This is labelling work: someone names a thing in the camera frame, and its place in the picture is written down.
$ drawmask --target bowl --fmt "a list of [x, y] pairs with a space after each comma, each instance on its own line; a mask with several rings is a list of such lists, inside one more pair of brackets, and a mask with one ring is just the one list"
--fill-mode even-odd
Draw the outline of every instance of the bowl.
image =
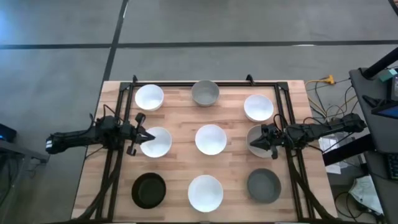
[[226, 134], [215, 124], [202, 126], [195, 136], [197, 148], [206, 155], [219, 154], [226, 146]]
[[256, 156], [261, 158], [270, 158], [272, 156], [272, 150], [264, 150], [259, 147], [250, 145], [250, 142], [256, 140], [261, 136], [261, 124], [253, 126], [246, 135], [246, 146]]
[[196, 177], [188, 188], [189, 202], [199, 212], [216, 210], [221, 205], [223, 197], [223, 186], [210, 175]]
[[131, 188], [131, 197], [134, 203], [144, 209], [158, 206], [166, 195], [164, 179], [155, 173], [142, 174]]
[[217, 84], [209, 80], [202, 80], [192, 86], [192, 99], [199, 106], [211, 106], [216, 103], [220, 90]]
[[163, 90], [157, 85], [144, 85], [136, 93], [136, 104], [143, 110], [155, 111], [162, 106]]
[[271, 100], [263, 95], [251, 95], [244, 101], [244, 113], [254, 122], [265, 121], [274, 112]]
[[152, 158], [164, 156], [172, 147], [172, 135], [161, 127], [149, 128], [147, 132], [155, 139], [142, 143], [141, 151]]
[[256, 169], [248, 178], [249, 195], [260, 203], [275, 202], [282, 191], [278, 176], [269, 169]]

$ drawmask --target white bowl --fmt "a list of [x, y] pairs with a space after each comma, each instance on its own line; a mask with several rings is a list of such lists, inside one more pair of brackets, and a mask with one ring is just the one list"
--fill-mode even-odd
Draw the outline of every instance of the white bowl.
[[149, 128], [147, 132], [155, 139], [142, 143], [141, 151], [152, 158], [164, 156], [172, 147], [172, 135], [161, 127]]
[[244, 101], [244, 113], [254, 122], [265, 121], [274, 112], [271, 100], [263, 95], [251, 95]]
[[199, 212], [216, 210], [221, 205], [223, 196], [223, 186], [210, 175], [196, 177], [188, 188], [189, 202]]
[[201, 127], [196, 136], [197, 148], [206, 155], [217, 155], [226, 146], [226, 134], [222, 128], [214, 124]]
[[157, 85], [144, 85], [136, 93], [137, 106], [143, 110], [155, 111], [162, 106], [163, 90]]

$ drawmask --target table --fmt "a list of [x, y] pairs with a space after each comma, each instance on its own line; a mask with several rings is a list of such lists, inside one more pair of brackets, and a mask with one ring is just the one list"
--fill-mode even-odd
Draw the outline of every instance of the table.
[[386, 163], [384, 156], [380, 152], [398, 153], [396, 149], [398, 120], [376, 116], [371, 114], [370, 106], [362, 99], [363, 95], [372, 98], [386, 98], [387, 84], [379, 80], [370, 81], [362, 77], [359, 70], [349, 72], [351, 82], [359, 100], [359, 105], [363, 111], [366, 123], [371, 133], [370, 147], [363, 148], [365, 159], [379, 196], [384, 215], [388, 223], [398, 223], [398, 214], [396, 213], [396, 202], [398, 201], [398, 182], [391, 182], [387, 179]]
[[[300, 123], [304, 118], [312, 115], [304, 82], [302, 80], [287, 82], [296, 122]], [[116, 107], [119, 85], [120, 82], [104, 82], [97, 117], [102, 117], [104, 104], [111, 108]], [[279, 158], [272, 160], [258, 158], [246, 149], [247, 131], [256, 123], [245, 117], [243, 102], [249, 95], [258, 93], [266, 95], [275, 103], [273, 90], [265, 87], [220, 88], [220, 98], [213, 106], [214, 108], [209, 110], [209, 108], [199, 108], [194, 104], [190, 96], [190, 88], [162, 87], [162, 89], [165, 93], [164, 104], [155, 112], [144, 112], [147, 115], [144, 127], [164, 126], [167, 128], [173, 136], [172, 148], [164, 157], [157, 159], [144, 156], [140, 150], [137, 151], [135, 157], [123, 156], [114, 222], [287, 222], [297, 220], [284, 151], [279, 151]], [[130, 121], [140, 111], [133, 103]], [[222, 127], [228, 137], [226, 149], [216, 156], [202, 154], [196, 149], [194, 142], [197, 129], [209, 123]], [[97, 148], [97, 146], [91, 146], [87, 153]], [[103, 150], [85, 161], [72, 217], [78, 217], [98, 193], [105, 157], [106, 151]], [[321, 153], [308, 148], [303, 150], [303, 157], [312, 192], [329, 213], [336, 216]], [[246, 192], [247, 176], [260, 167], [273, 170], [282, 183], [281, 196], [272, 204], [255, 203]], [[160, 174], [167, 186], [164, 201], [151, 210], [137, 207], [131, 199], [131, 186], [134, 180], [145, 172]], [[189, 183], [202, 174], [213, 175], [224, 188], [223, 202], [214, 212], [200, 213], [192, 208], [188, 201]], [[303, 193], [300, 194], [300, 199], [305, 210]]]

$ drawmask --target desk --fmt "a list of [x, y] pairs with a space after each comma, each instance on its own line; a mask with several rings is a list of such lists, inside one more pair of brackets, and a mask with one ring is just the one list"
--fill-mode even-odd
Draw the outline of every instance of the desk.
[[[307, 92], [303, 81], [288, 81], [288, 83], [296, 122], [300, 123], [304, 118], [312, 115]], [[115, 108], [119, 85], [120, 82], [104, 82], [97, 117], [103, 114], [103, 104]], [[147, 115], [144, 127], [167, 127], [173, 136], [172, 148], [164, 157], [157, 159], [144, 156], [140, 150], [137, 151], [135, 157], [126, 154], [123, 156], [114, 222], [287, 222], [297, 220], [284, 151], [279, 151], [279, 158], [272, 160], [258, 158], [246, 149], [247, 131], [256, 123], [250, 122], [245, 117], [243, 102], [247, 96], [255, 93], [266, 95], [275, 102], [273, 90], [267, 90], [264, 87], [249, 87], [244, 90], [239, 88], [231, 87], [227, 90], [220, 88], [220, 98], [214, 110], [210, 110], [211, 113], [209, 113], [209, 108], [199, 108], [194, 104], [190, 97], [190, 88], [162, 87], [165, 93], [164, 104], [155, 112], [144, 112]], [[139, 111], [133, 103], [131, 121]], [[226, 149], [216, 156], [202, 154], [194, 144], [197, 129], [208, 123], [221, 126], [228, 137]], [[97, 146], [91, 146], [87, 153], [97, 148]], [[105, 157], [106, 151], [102, 150], [85, 161], [72, 217], [78, 217], [99, 191]], [[303, 157], [312, 192], [329, 213], [336, 216], [322, 155], [308, 148], [303, 150]], [[273, 170], [282, 183], [281, 196], [272, 204], [254, 203], [246, 192], [247, 176], [260, 167]], [[131, 187], [134, 180], [145, 172], [160, 174], [167, 186], [164, 201], [151, 210], [138, 208], [131, 199]], [[223, 202], [214, 212], [200, 213], [194, 210], [188, 201], [189, 183], [202, 174], [213, 175], [224, 188]], [[306, 211], [303, 193], [300, 194], [300, 198], [302, 207]]]

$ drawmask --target black table leg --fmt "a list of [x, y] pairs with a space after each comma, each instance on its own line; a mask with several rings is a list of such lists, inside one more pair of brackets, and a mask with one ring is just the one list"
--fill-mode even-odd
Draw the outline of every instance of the black table leg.
[[364, 153], [366, 151], [375, 150], [372, 136], [367, 134], [359, 139], [356, 139], [344, 146], [337, 149], [331, 150], [323, 155], [323, 161], [325, 166], [340, 162], [344, 159], [350, 158], [351, 156], [356, 156], [358, 154]]

